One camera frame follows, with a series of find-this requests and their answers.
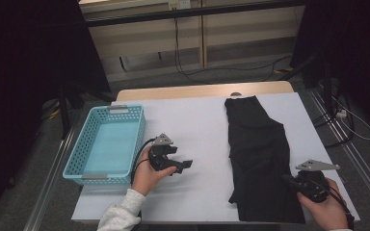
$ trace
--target metal frame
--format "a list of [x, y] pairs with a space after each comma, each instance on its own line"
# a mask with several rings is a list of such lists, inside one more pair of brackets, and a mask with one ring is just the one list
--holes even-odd
[[86, 25], [88, 27], [99, 27], [99, 26], [109, 26], [116, 24], [125, 24], [133, 22], [142, 21], [154, 21], [170, 18], [180, 18], [180, 17], [190, 17], [190, 16], [201, 16], [201, 15], [211, 15], [220, 13], [238, 13], [238, 12], [250, 12], [250, 11], [260, 11], [269, 10], [276, 8], [287, 8], [287, 7], [297, 7], [305, 5], [306, 0], [273, 0], [266, 2], [257, 2], [249, 4], [238, 4], [238, 5], [226, 5], [219, 7], [203, 7], [203, 8], [192, 8], [179, 11], [166, 11], [159, 13], [142, 13], [129, 16], [120, 17], [104, 17], [96, 19], [87, 19]]

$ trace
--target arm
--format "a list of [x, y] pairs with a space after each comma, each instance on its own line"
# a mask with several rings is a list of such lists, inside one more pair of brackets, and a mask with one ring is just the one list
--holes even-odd
[[176, 171], [176, 167], [155, 171], [147, 160], [149, 148], [142, 153], [131, 189], [127, 190], [127, 195], [120, 205], [111, 205], [106, 210], [98, 223], [98, 231], [131, 230], [141, 221], [137, 215], [140, 213], [145, 197], [162, 178]]
[[[326, 179], [329, 182], [330, 187], [339, 193], [339, 189], [335, 181], [329, 178]], [[324, 230], [351, 230], [348, 229], [348, 222], [344, 209], [334, 198], [332, 198], [332, 196], [329, 196], [329, 198], [322, 203], [314, 203], [299, 192], [297, 193], [297, 197], [299, 198], [300, 203], [310, 211], [315, 221]]]

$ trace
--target black garment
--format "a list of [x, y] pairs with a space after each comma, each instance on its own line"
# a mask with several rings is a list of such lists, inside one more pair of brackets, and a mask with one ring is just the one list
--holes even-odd
[[227, 99], [228, 141], [234, 191], [242, 221], [304, 223], [295, 192], [282, 181], [290, 172], [284, 127], [267, 115], [257, 98]]

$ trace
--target white tabletop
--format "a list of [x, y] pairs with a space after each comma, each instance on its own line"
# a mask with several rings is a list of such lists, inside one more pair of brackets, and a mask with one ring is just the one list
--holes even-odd
[[[257, 98], [269, 117], [282, 123], [290, 145], [290, 167], [313, 159], [331, 163], [300, 97], [296, 93], [264, 94]], [[237, 206], [228, 202], [233, 192], [227, 142], [226, 97], [119, 101], [144, 105], [144, 141], [166, 133], [177, 153], [170, 159], [194, 160], [182, 174], [163, 179], [148, 195], [142, 209], [143, 223], [239, 222]], [[359, 216], [335, 170], [324, 171], [338, 184], [356, 220]], [[73, 220], [98, 222], [107, 207], [119, 204], [127, 186], [85, 186]], [[305, 219], [312, 220], [307, 211]]]

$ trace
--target electrical cable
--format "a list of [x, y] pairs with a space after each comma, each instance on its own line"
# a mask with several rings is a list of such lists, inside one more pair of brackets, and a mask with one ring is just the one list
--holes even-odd
[[[344, 107], [338, 100], [336, 100], [334, 97], [332, 98], [333, 100], [335, 100], [341, 107], [342, 107], [342, 109], [344, 109], [346, 112], [348, 112], [350, 115], [352, 115], [352, 116], [354, 116], [354, 117], [356, 117], [357, 119], [359, 119], [362, 123], [364, 123], [369, 129], [370, 129], [370, 125], [367, 123], [367, 122], [365, 122], [363, 119], [361, 119], [358, 115], [356, 115], [356, 114], [354, 114], [353, 112], [351, 112], [349, 109], [347, 109], [346, 107]], [[356, 136], [358, 136], [358, 137], [360, 137], [360, 138], [362, 138], [362, 139], [364, 139], [364, 140], [368, 140], [368, 141], [370, 141], [370, 138], [365, 138], [365, 137], [363, 137], [362, 135], [360, 135], [360, 134], [358, 134], [356, 131], [355, 131], [355, 129], [353, 128], [350, 128], [345, 122], [344, 122], [344, 120], [342, 119], [342, 117], [341, 117], [341, 122], [343, 123], [343, 125], [348, 129], [348, 130], [350, 130], [352, 133], [354, 133]]]
[[135, 157], [135, 159], [134, 159], [134, 162], [133, 162], [133, 165], [132, 165], [132, 167], [131, 167], [131, 181], [130, 181], [130, 184], [132, 185], [133, 184], [133, 182], [134, 182], [134, 176], [135, 176], [135, 171], [137, 170], [137, 166], [141, 163], [141, 162], [139, 162], [138, 164], [137, 164], [137, 162], [138, 162], [138, 158], [141, 156], [141, 153], [143, 152], [143, 149], [146, 147], [146, 145], [147, 144], [149, 144], [150, 142], [152, 142], [152, 141], [155, 141], [155, 139], [149, 139], [148, 141], [146, 141], [144, 144], [143, 144], [143, 146], [141, 146], [140, 147], [140, 149], [138, 150], [138, 153], [137, 153], [137, 155], [136, 155], [136, 157]]
[[315, 186], [319, 187], [320, 189], [322, 189], [326, 193], [328, 193], [332, 198], [334, 198], [341, 205], [341, 207], [344, 210], [344, 213], [347, 217], [348, 228], [351, 229], [351, 230], [354, 230], [354, 219], [355, 218], [354, 218], [353, 215], [351, 215], [351, 211], [348, 209], [347, 205], [345, 204], [345, 201], [342, 198], [341, 194], [336, 189], [334, 189], [333, 187], [329, 186], [329, 189], [334, 190], [337, 193], [337, 195], [332, 193], [330, 190], [327, 190], [326, 188], [324, 188], [322, 185], [318, 184], [315, 181], [312, 181], [310, 179], [308, 179], [308, 181], [311, 182], [312, 184], [314, 184]]
[[175, 18], [174, 19], [174, 22], [175, 22], [175, 67], [176, 67], [176, 70], [178, 71], [178, 73], [182, 74], [183, 76], [185, 76], [188, 80], [190, 81], [193, 81], [193, 82], [198, 82], [198, 83], [203, 83], [203, 84], [207, 84], [207, 85], [211, 85], [211, 83], [209, 82], [206, 82], [206, 81], [201, 81], [201, 80], [195, 80], [195, 79], [192, 79], [191, 77], [189, 77], [188, 74], [186, 74], [184, 72], [184, 70], [182, 69], [182, 64], [181, 64], [181, 60], [180, 60], [180, 56], [179, 56], [179, 40], [178, 40], [178, 34], [179, 34], [179, 30], [178, 30], [178, 19]]
[[[347, 107], [350, 108], [350, 104], [348, 103], [347, 96], [345, 94], [343, 94], [343, 95], [344, 95], [344, 100], [345, 100], [345, 102], [347, 104]], [[352, 115], [350, 114], [349, 116], [347, 116], [347, 119], [350, 122], [351, 128], [353, 130], [355, 130], [354, 119], [353, 119]], [[343, 144], [345, 142], [348, 142], [348, 141], [350, 141], [354, 137], [354, 133], [350, 133], [350, 135], [345, 134], [345, 136], [346, 136], [346, 138], [343, 139], [342, 141], [339, 141], [339, 142], [334, 143], [334, 144], [324, 145], [324, 147], [325, 148], [334, 147], [334, 146], [337, 146], [337, 145], [341, 145], [341, 144]]]
[[190, 78], [190, 76], [201, 73], [201, 72], [204, 72], [204, 71], [210, 71], [210, 70], [249, 71], [249, 70], [257, 70], [257, 69], [262, 69], [262, 68], [266, 68], [266, 67], [271, 66], [272, 71], [269, 74], [269, 76], [267, 76], [265, 79], [262, 80], [262, 82], [264, 82], [264, 81], [268, 80], [273, 75], [276, 63], [278, 63], [278, 62], [280, 62], [284, 59], [291, 58], [291, 55], [284, 56], [284, 57], [281, 57], [281, 58], [271, 62], [270, 64], [265, 64], [265, 65], [262, 65], [262, 66], [252, 67], [252, 68], [217, 67], [217, 68], [208, 68], [208, 69], [197, 70], [197, 71], [191, 72], [191, 73], [186, 73], [182, 68], [182, 64], [181, 64], [181, 61], [180, 61], [180, 55], [179, 55], [179, 39], [178, 39], [179, 29], [178, 29], [178, 20], [177, 20], [177, 18], [174, 19], [174, 24], [175, 24], [175, 67], [176, 67], [176, 70], [178, 71], [178, 73], [184, 75], [190, 81], [211, 85], [212, 83], [208, 83], [208, 82], [200, 81], [200, 80], [195, 80], [195, 79]]

